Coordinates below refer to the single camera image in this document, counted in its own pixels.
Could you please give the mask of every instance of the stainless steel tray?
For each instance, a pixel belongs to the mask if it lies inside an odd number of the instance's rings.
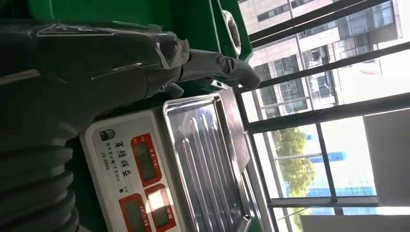
[[[168,101],[163,113],[196,230],[234,231],[247,206],[219,94]]]

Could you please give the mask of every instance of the green foliage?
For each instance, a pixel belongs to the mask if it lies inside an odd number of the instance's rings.
[[[292,197],[306,197],[312,180],[315,178],[315,166],[309,159],[286,159],[279,162],[283,180],[289,182]]]
[[[306,134],[299,128],[277,130],[274,132],[274,142],[278,157],[301,155],[306,144]]]
[[[299,128],[275,131],[273,134],[278,157],[303,154],[306,134]],[[309,159],[296,158],[279,161],[283,180],[289,182],[292,197],[305,197],[315,178],[315,166]]]
[[[294,212],[297,212],[297,211],[302,210],[302,209],[303,208],[293,208],[292,212],[290,212],[290,213],[294,213]],[[295,223],[295,226],[297,227],[299,232],[303,232],[302,221],[300,220],[301,215],[310,215],[310,209],[305,209],[303,211],[300,211],[299,213],[296,213],[293,216],[293,222]]]

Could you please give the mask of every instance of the green container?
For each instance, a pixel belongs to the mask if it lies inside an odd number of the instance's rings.
[[[191,48],[238,58],[222,9],[236,20],[242,44],[239,59],[247,60],[252,50],[236,0],[29,0],[29,10],[36,19],[157,24],[180,39],[188,39]]]

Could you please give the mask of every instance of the metal bolt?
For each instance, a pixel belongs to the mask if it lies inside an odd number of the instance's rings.
[[[217,64],[219,68],[224,69],[226,66],[226,59],[224,56],[218,56],[217,57]]]

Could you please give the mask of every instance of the tree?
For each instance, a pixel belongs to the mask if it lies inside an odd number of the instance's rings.
[[[277,130],[273,134],[278,157],[303,154],[306,134],[299,128]],[[306,158],[284,159],[279,161],[283,180],[288,182],[292,197],[305,197],[315,178],[315,166]]]

